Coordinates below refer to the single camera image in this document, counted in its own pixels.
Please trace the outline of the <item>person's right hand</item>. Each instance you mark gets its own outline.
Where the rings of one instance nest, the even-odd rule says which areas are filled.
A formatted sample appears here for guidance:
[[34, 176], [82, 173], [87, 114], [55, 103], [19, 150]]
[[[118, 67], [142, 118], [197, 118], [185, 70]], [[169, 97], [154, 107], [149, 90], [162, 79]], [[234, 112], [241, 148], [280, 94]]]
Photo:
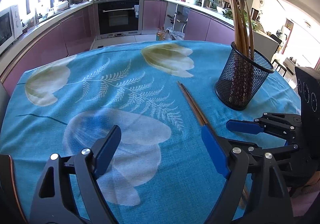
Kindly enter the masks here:
[[319, 194], [319, 171], [302, 187], [296, 189], [291, 197], [291, 205], [294, 217], [303, 216], [311, 207]]

